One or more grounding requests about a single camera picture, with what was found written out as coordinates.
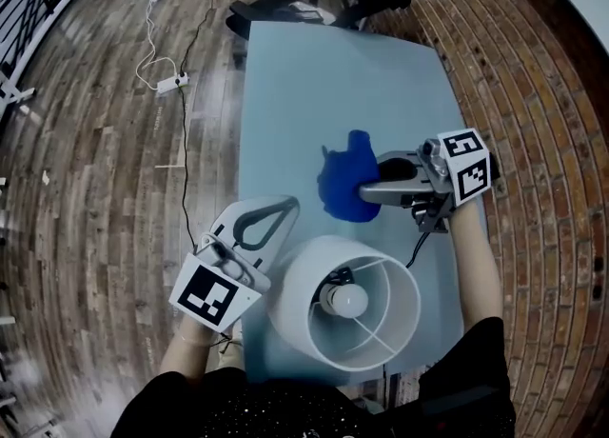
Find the white metal frame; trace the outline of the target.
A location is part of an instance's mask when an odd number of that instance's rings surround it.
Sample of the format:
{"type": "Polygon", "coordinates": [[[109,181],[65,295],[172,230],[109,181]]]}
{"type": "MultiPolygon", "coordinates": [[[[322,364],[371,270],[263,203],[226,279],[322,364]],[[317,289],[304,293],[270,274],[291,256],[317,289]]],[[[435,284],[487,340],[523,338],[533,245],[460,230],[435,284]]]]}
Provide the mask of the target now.
{"type": "Polygon", "coordinates": [[[8,78],[8,76],[0,69],[0,110],[6,106],[26,101],[36,93],[35,88],[28,90],[20,90],[8,78]]]}

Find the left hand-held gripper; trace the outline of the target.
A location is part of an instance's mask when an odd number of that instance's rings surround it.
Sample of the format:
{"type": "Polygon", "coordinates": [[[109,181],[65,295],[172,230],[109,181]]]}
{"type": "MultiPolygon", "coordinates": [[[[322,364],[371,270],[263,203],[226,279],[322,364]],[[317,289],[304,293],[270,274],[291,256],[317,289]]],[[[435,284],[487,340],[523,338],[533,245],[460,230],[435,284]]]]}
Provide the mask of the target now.
{"type": "Polygon", "coordinates": [[[204,234],[199,250],[185,258],[171,305],[209,329],[225,331],[270,289],[266,272],[299,213],[299,201],[289,195],[230,204],[214,221],[214,235],[204,234]]]}

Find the person's black dotted top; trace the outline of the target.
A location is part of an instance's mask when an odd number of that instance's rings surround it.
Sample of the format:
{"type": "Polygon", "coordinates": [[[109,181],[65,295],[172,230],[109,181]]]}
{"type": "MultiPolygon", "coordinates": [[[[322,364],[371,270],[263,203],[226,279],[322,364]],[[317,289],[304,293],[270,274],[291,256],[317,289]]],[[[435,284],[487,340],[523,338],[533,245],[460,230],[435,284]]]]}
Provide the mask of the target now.
{"type": "Polygon", "coordinates": [[[515,437],[501,318],[467,331],[419,385],[417,400],[373,414],[330,386],[253,384],[236,368],[194,385],[167,372],[131,400],[110,438],[515,437]]]}

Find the person's right forearm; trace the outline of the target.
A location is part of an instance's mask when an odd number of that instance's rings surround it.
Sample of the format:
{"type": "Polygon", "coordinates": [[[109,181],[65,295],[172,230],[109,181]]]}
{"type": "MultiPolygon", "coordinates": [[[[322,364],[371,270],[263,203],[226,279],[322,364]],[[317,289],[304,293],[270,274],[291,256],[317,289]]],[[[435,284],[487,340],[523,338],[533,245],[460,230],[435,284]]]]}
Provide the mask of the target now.
{"type": "Polygon", "coordinates": [[[449,218],[455,251],[464,331],[480,321],[503,315],[503,295],[498,267],[482,228],[475,201],[456,208],[449,218]]]}

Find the blue cloth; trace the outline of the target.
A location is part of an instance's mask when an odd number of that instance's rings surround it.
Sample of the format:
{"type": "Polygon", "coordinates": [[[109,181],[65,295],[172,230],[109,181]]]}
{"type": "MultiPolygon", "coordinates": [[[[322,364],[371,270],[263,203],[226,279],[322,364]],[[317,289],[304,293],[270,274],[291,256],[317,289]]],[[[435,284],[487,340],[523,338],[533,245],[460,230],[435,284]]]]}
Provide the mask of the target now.
{"type": "Polygon", "coordinates": [[[364,201],[360,186],[380,180],[376,156],[366,131],[354,129],[348,133],[344,151],[322,147],[324,166],[317,177],[318,194],[324,210],[333,218],[367,223],[380,212],[381,205],[364,201]]]}

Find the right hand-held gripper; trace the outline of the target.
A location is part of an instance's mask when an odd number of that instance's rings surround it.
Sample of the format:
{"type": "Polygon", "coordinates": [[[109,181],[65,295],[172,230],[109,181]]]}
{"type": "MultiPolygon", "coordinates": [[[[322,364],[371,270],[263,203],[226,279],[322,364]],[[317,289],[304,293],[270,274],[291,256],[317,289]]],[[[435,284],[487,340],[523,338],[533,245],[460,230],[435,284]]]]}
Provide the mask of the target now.
{"type": "Polygon", "coordinates": [[[475,129],[440,133],[418,148],[377,157],[379,172],[417,172],[425,178],[359,186],[360,198],[384,206],[413,206],[422,233],[445,233],[444,221],[456,208],[491,187],[491,155],[475,129]]]}

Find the light blue table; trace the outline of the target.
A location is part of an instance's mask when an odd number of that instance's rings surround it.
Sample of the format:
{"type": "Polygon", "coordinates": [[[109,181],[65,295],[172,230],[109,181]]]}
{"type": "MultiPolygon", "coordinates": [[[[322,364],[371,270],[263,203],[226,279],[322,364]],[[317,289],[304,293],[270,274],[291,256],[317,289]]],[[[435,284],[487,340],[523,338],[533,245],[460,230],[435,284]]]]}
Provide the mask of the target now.
{"type": "Polygon", "coordinates": [[[379,34],[323,25],[256,22],[247,44],[239,196],[291,195],[298,219],[285,242],[295,249],[321,235],[360,241],[410,267],[422,310],[409,344],[379,368],[347,373],[296,350],[272,326],[265,300],[244,318],[250,380],[308,379],[356,384],[440,360],[462,337],[456,260],[450,237],[422,238],[408,209],[384,207],[368,223],[324,210],[317,177],[322,147],[344,151],[366,131],[377,155],[413,151],[440,133],[471,129],[437,53],[379,34]]]}

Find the person's left forearm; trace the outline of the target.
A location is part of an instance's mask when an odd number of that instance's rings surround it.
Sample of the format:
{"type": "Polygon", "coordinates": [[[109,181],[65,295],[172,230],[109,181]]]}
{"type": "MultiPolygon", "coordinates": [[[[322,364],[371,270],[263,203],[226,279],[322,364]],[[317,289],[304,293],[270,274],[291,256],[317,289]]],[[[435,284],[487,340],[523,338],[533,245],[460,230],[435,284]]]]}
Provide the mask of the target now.
{"type": "Polygon", "coordinates": [[[217,333],[184,315],[162,359],[159,373],[178,372],[189,381],[200,381],[217,333]]]}

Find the white table lamp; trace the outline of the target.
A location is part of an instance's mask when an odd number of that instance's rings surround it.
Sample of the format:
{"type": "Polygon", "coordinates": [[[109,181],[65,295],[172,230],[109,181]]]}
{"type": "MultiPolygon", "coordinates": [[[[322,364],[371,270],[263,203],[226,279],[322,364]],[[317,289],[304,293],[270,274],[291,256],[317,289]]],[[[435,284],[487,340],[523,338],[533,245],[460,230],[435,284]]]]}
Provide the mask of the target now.
{"type": "Polygon", "coordinates": [[[296,350],[345,372],[378,368],[409,344],[421,295],[399,260],[337,235],[311,239],[278,265],[267,314],[296,350]]]}

